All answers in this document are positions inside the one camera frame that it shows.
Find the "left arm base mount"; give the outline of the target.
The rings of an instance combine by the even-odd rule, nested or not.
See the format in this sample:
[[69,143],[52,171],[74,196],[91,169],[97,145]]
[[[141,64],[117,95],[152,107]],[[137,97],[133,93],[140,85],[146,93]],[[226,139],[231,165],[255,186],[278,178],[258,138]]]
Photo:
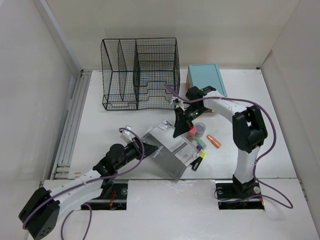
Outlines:
[[81,206],[81,210],[124,211],[127,209],[129,191],[128,180],[114,180],[113,185],[104,189],[99,197],[93,198]]

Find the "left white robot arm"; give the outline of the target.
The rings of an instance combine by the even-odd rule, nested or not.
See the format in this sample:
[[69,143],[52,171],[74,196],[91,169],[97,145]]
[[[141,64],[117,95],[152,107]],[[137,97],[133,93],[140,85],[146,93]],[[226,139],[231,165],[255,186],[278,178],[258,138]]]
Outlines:
[[113,144],[91,170],[68,184],[49,190],[38,188],[22,208],[18,218],[22,228],[35,240],[41,240],[53,231],[59,220],[79,209],[88,201],[111,195],[113,180],[122,167],[133,160],[142,161],[158,150],[134,138],[126,146]]

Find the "teal drawer box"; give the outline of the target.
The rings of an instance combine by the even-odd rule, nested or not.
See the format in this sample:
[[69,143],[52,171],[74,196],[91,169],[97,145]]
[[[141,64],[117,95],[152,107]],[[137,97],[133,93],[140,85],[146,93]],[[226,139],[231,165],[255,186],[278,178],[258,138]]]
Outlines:
[[188,66],[186,77],[188,100],[207,97],[214,88],[220,95],[226,97],[227,91],[221,76],[219,65],[216,63],[191,64]]

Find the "pink cap glitter bottle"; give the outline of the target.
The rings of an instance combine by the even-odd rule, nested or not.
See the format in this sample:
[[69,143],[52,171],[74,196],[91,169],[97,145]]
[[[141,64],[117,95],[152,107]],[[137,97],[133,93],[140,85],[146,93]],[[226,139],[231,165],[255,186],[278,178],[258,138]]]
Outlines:
[[193,140],[197,133],[197,127],[193,126],[188,132],[187,132],[187,138],[189,140]]

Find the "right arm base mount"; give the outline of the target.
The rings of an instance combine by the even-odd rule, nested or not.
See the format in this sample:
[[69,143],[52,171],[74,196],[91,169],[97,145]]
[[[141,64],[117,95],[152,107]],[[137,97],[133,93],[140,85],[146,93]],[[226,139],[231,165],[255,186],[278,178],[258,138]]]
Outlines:
[[219,210],[264,210],[262,197],[247,199],[260,193],[260,185],[257,182],[245,191],[237,190],[232,181],[217,181],[215,183],[214,196],[218,200]]

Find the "grey setup guide booklet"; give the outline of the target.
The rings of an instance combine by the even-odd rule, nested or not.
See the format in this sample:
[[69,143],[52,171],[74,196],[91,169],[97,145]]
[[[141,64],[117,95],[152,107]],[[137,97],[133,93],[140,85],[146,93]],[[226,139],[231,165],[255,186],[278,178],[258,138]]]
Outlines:
[[148,129],[142,137],[158,150],[149,157],[174,180],[179,180],[187,167],[200,156],[200,150],[185,135],[173,137],[175,128],[167,120]]

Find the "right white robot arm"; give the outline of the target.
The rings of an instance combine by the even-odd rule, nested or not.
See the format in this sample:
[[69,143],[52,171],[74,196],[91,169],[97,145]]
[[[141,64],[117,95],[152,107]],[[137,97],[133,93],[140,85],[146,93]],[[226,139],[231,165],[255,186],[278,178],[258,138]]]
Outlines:
[[254,166],[265,139],[268,136],[260,109],[256,105],[245,106],[238,100],[221,95],[214,87],[189,88],[185,99],[174,95],[170,104],[175,106],[173,137],[189,132],[193,120],[213,110],[232,124],[233,142],[238,148],[237,165],[231,183],[217,184],[222,199],[243,199],[250,195],[255,185]]

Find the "clear jar of paper clips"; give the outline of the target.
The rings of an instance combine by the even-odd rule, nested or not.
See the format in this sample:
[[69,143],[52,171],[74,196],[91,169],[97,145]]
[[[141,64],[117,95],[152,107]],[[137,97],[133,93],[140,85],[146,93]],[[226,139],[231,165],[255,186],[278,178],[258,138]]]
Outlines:
[[206,131],[206,125],[202,122],[197,122],[195,124],[195,127],[196,127],[195,136],[199,138],[202,137]]

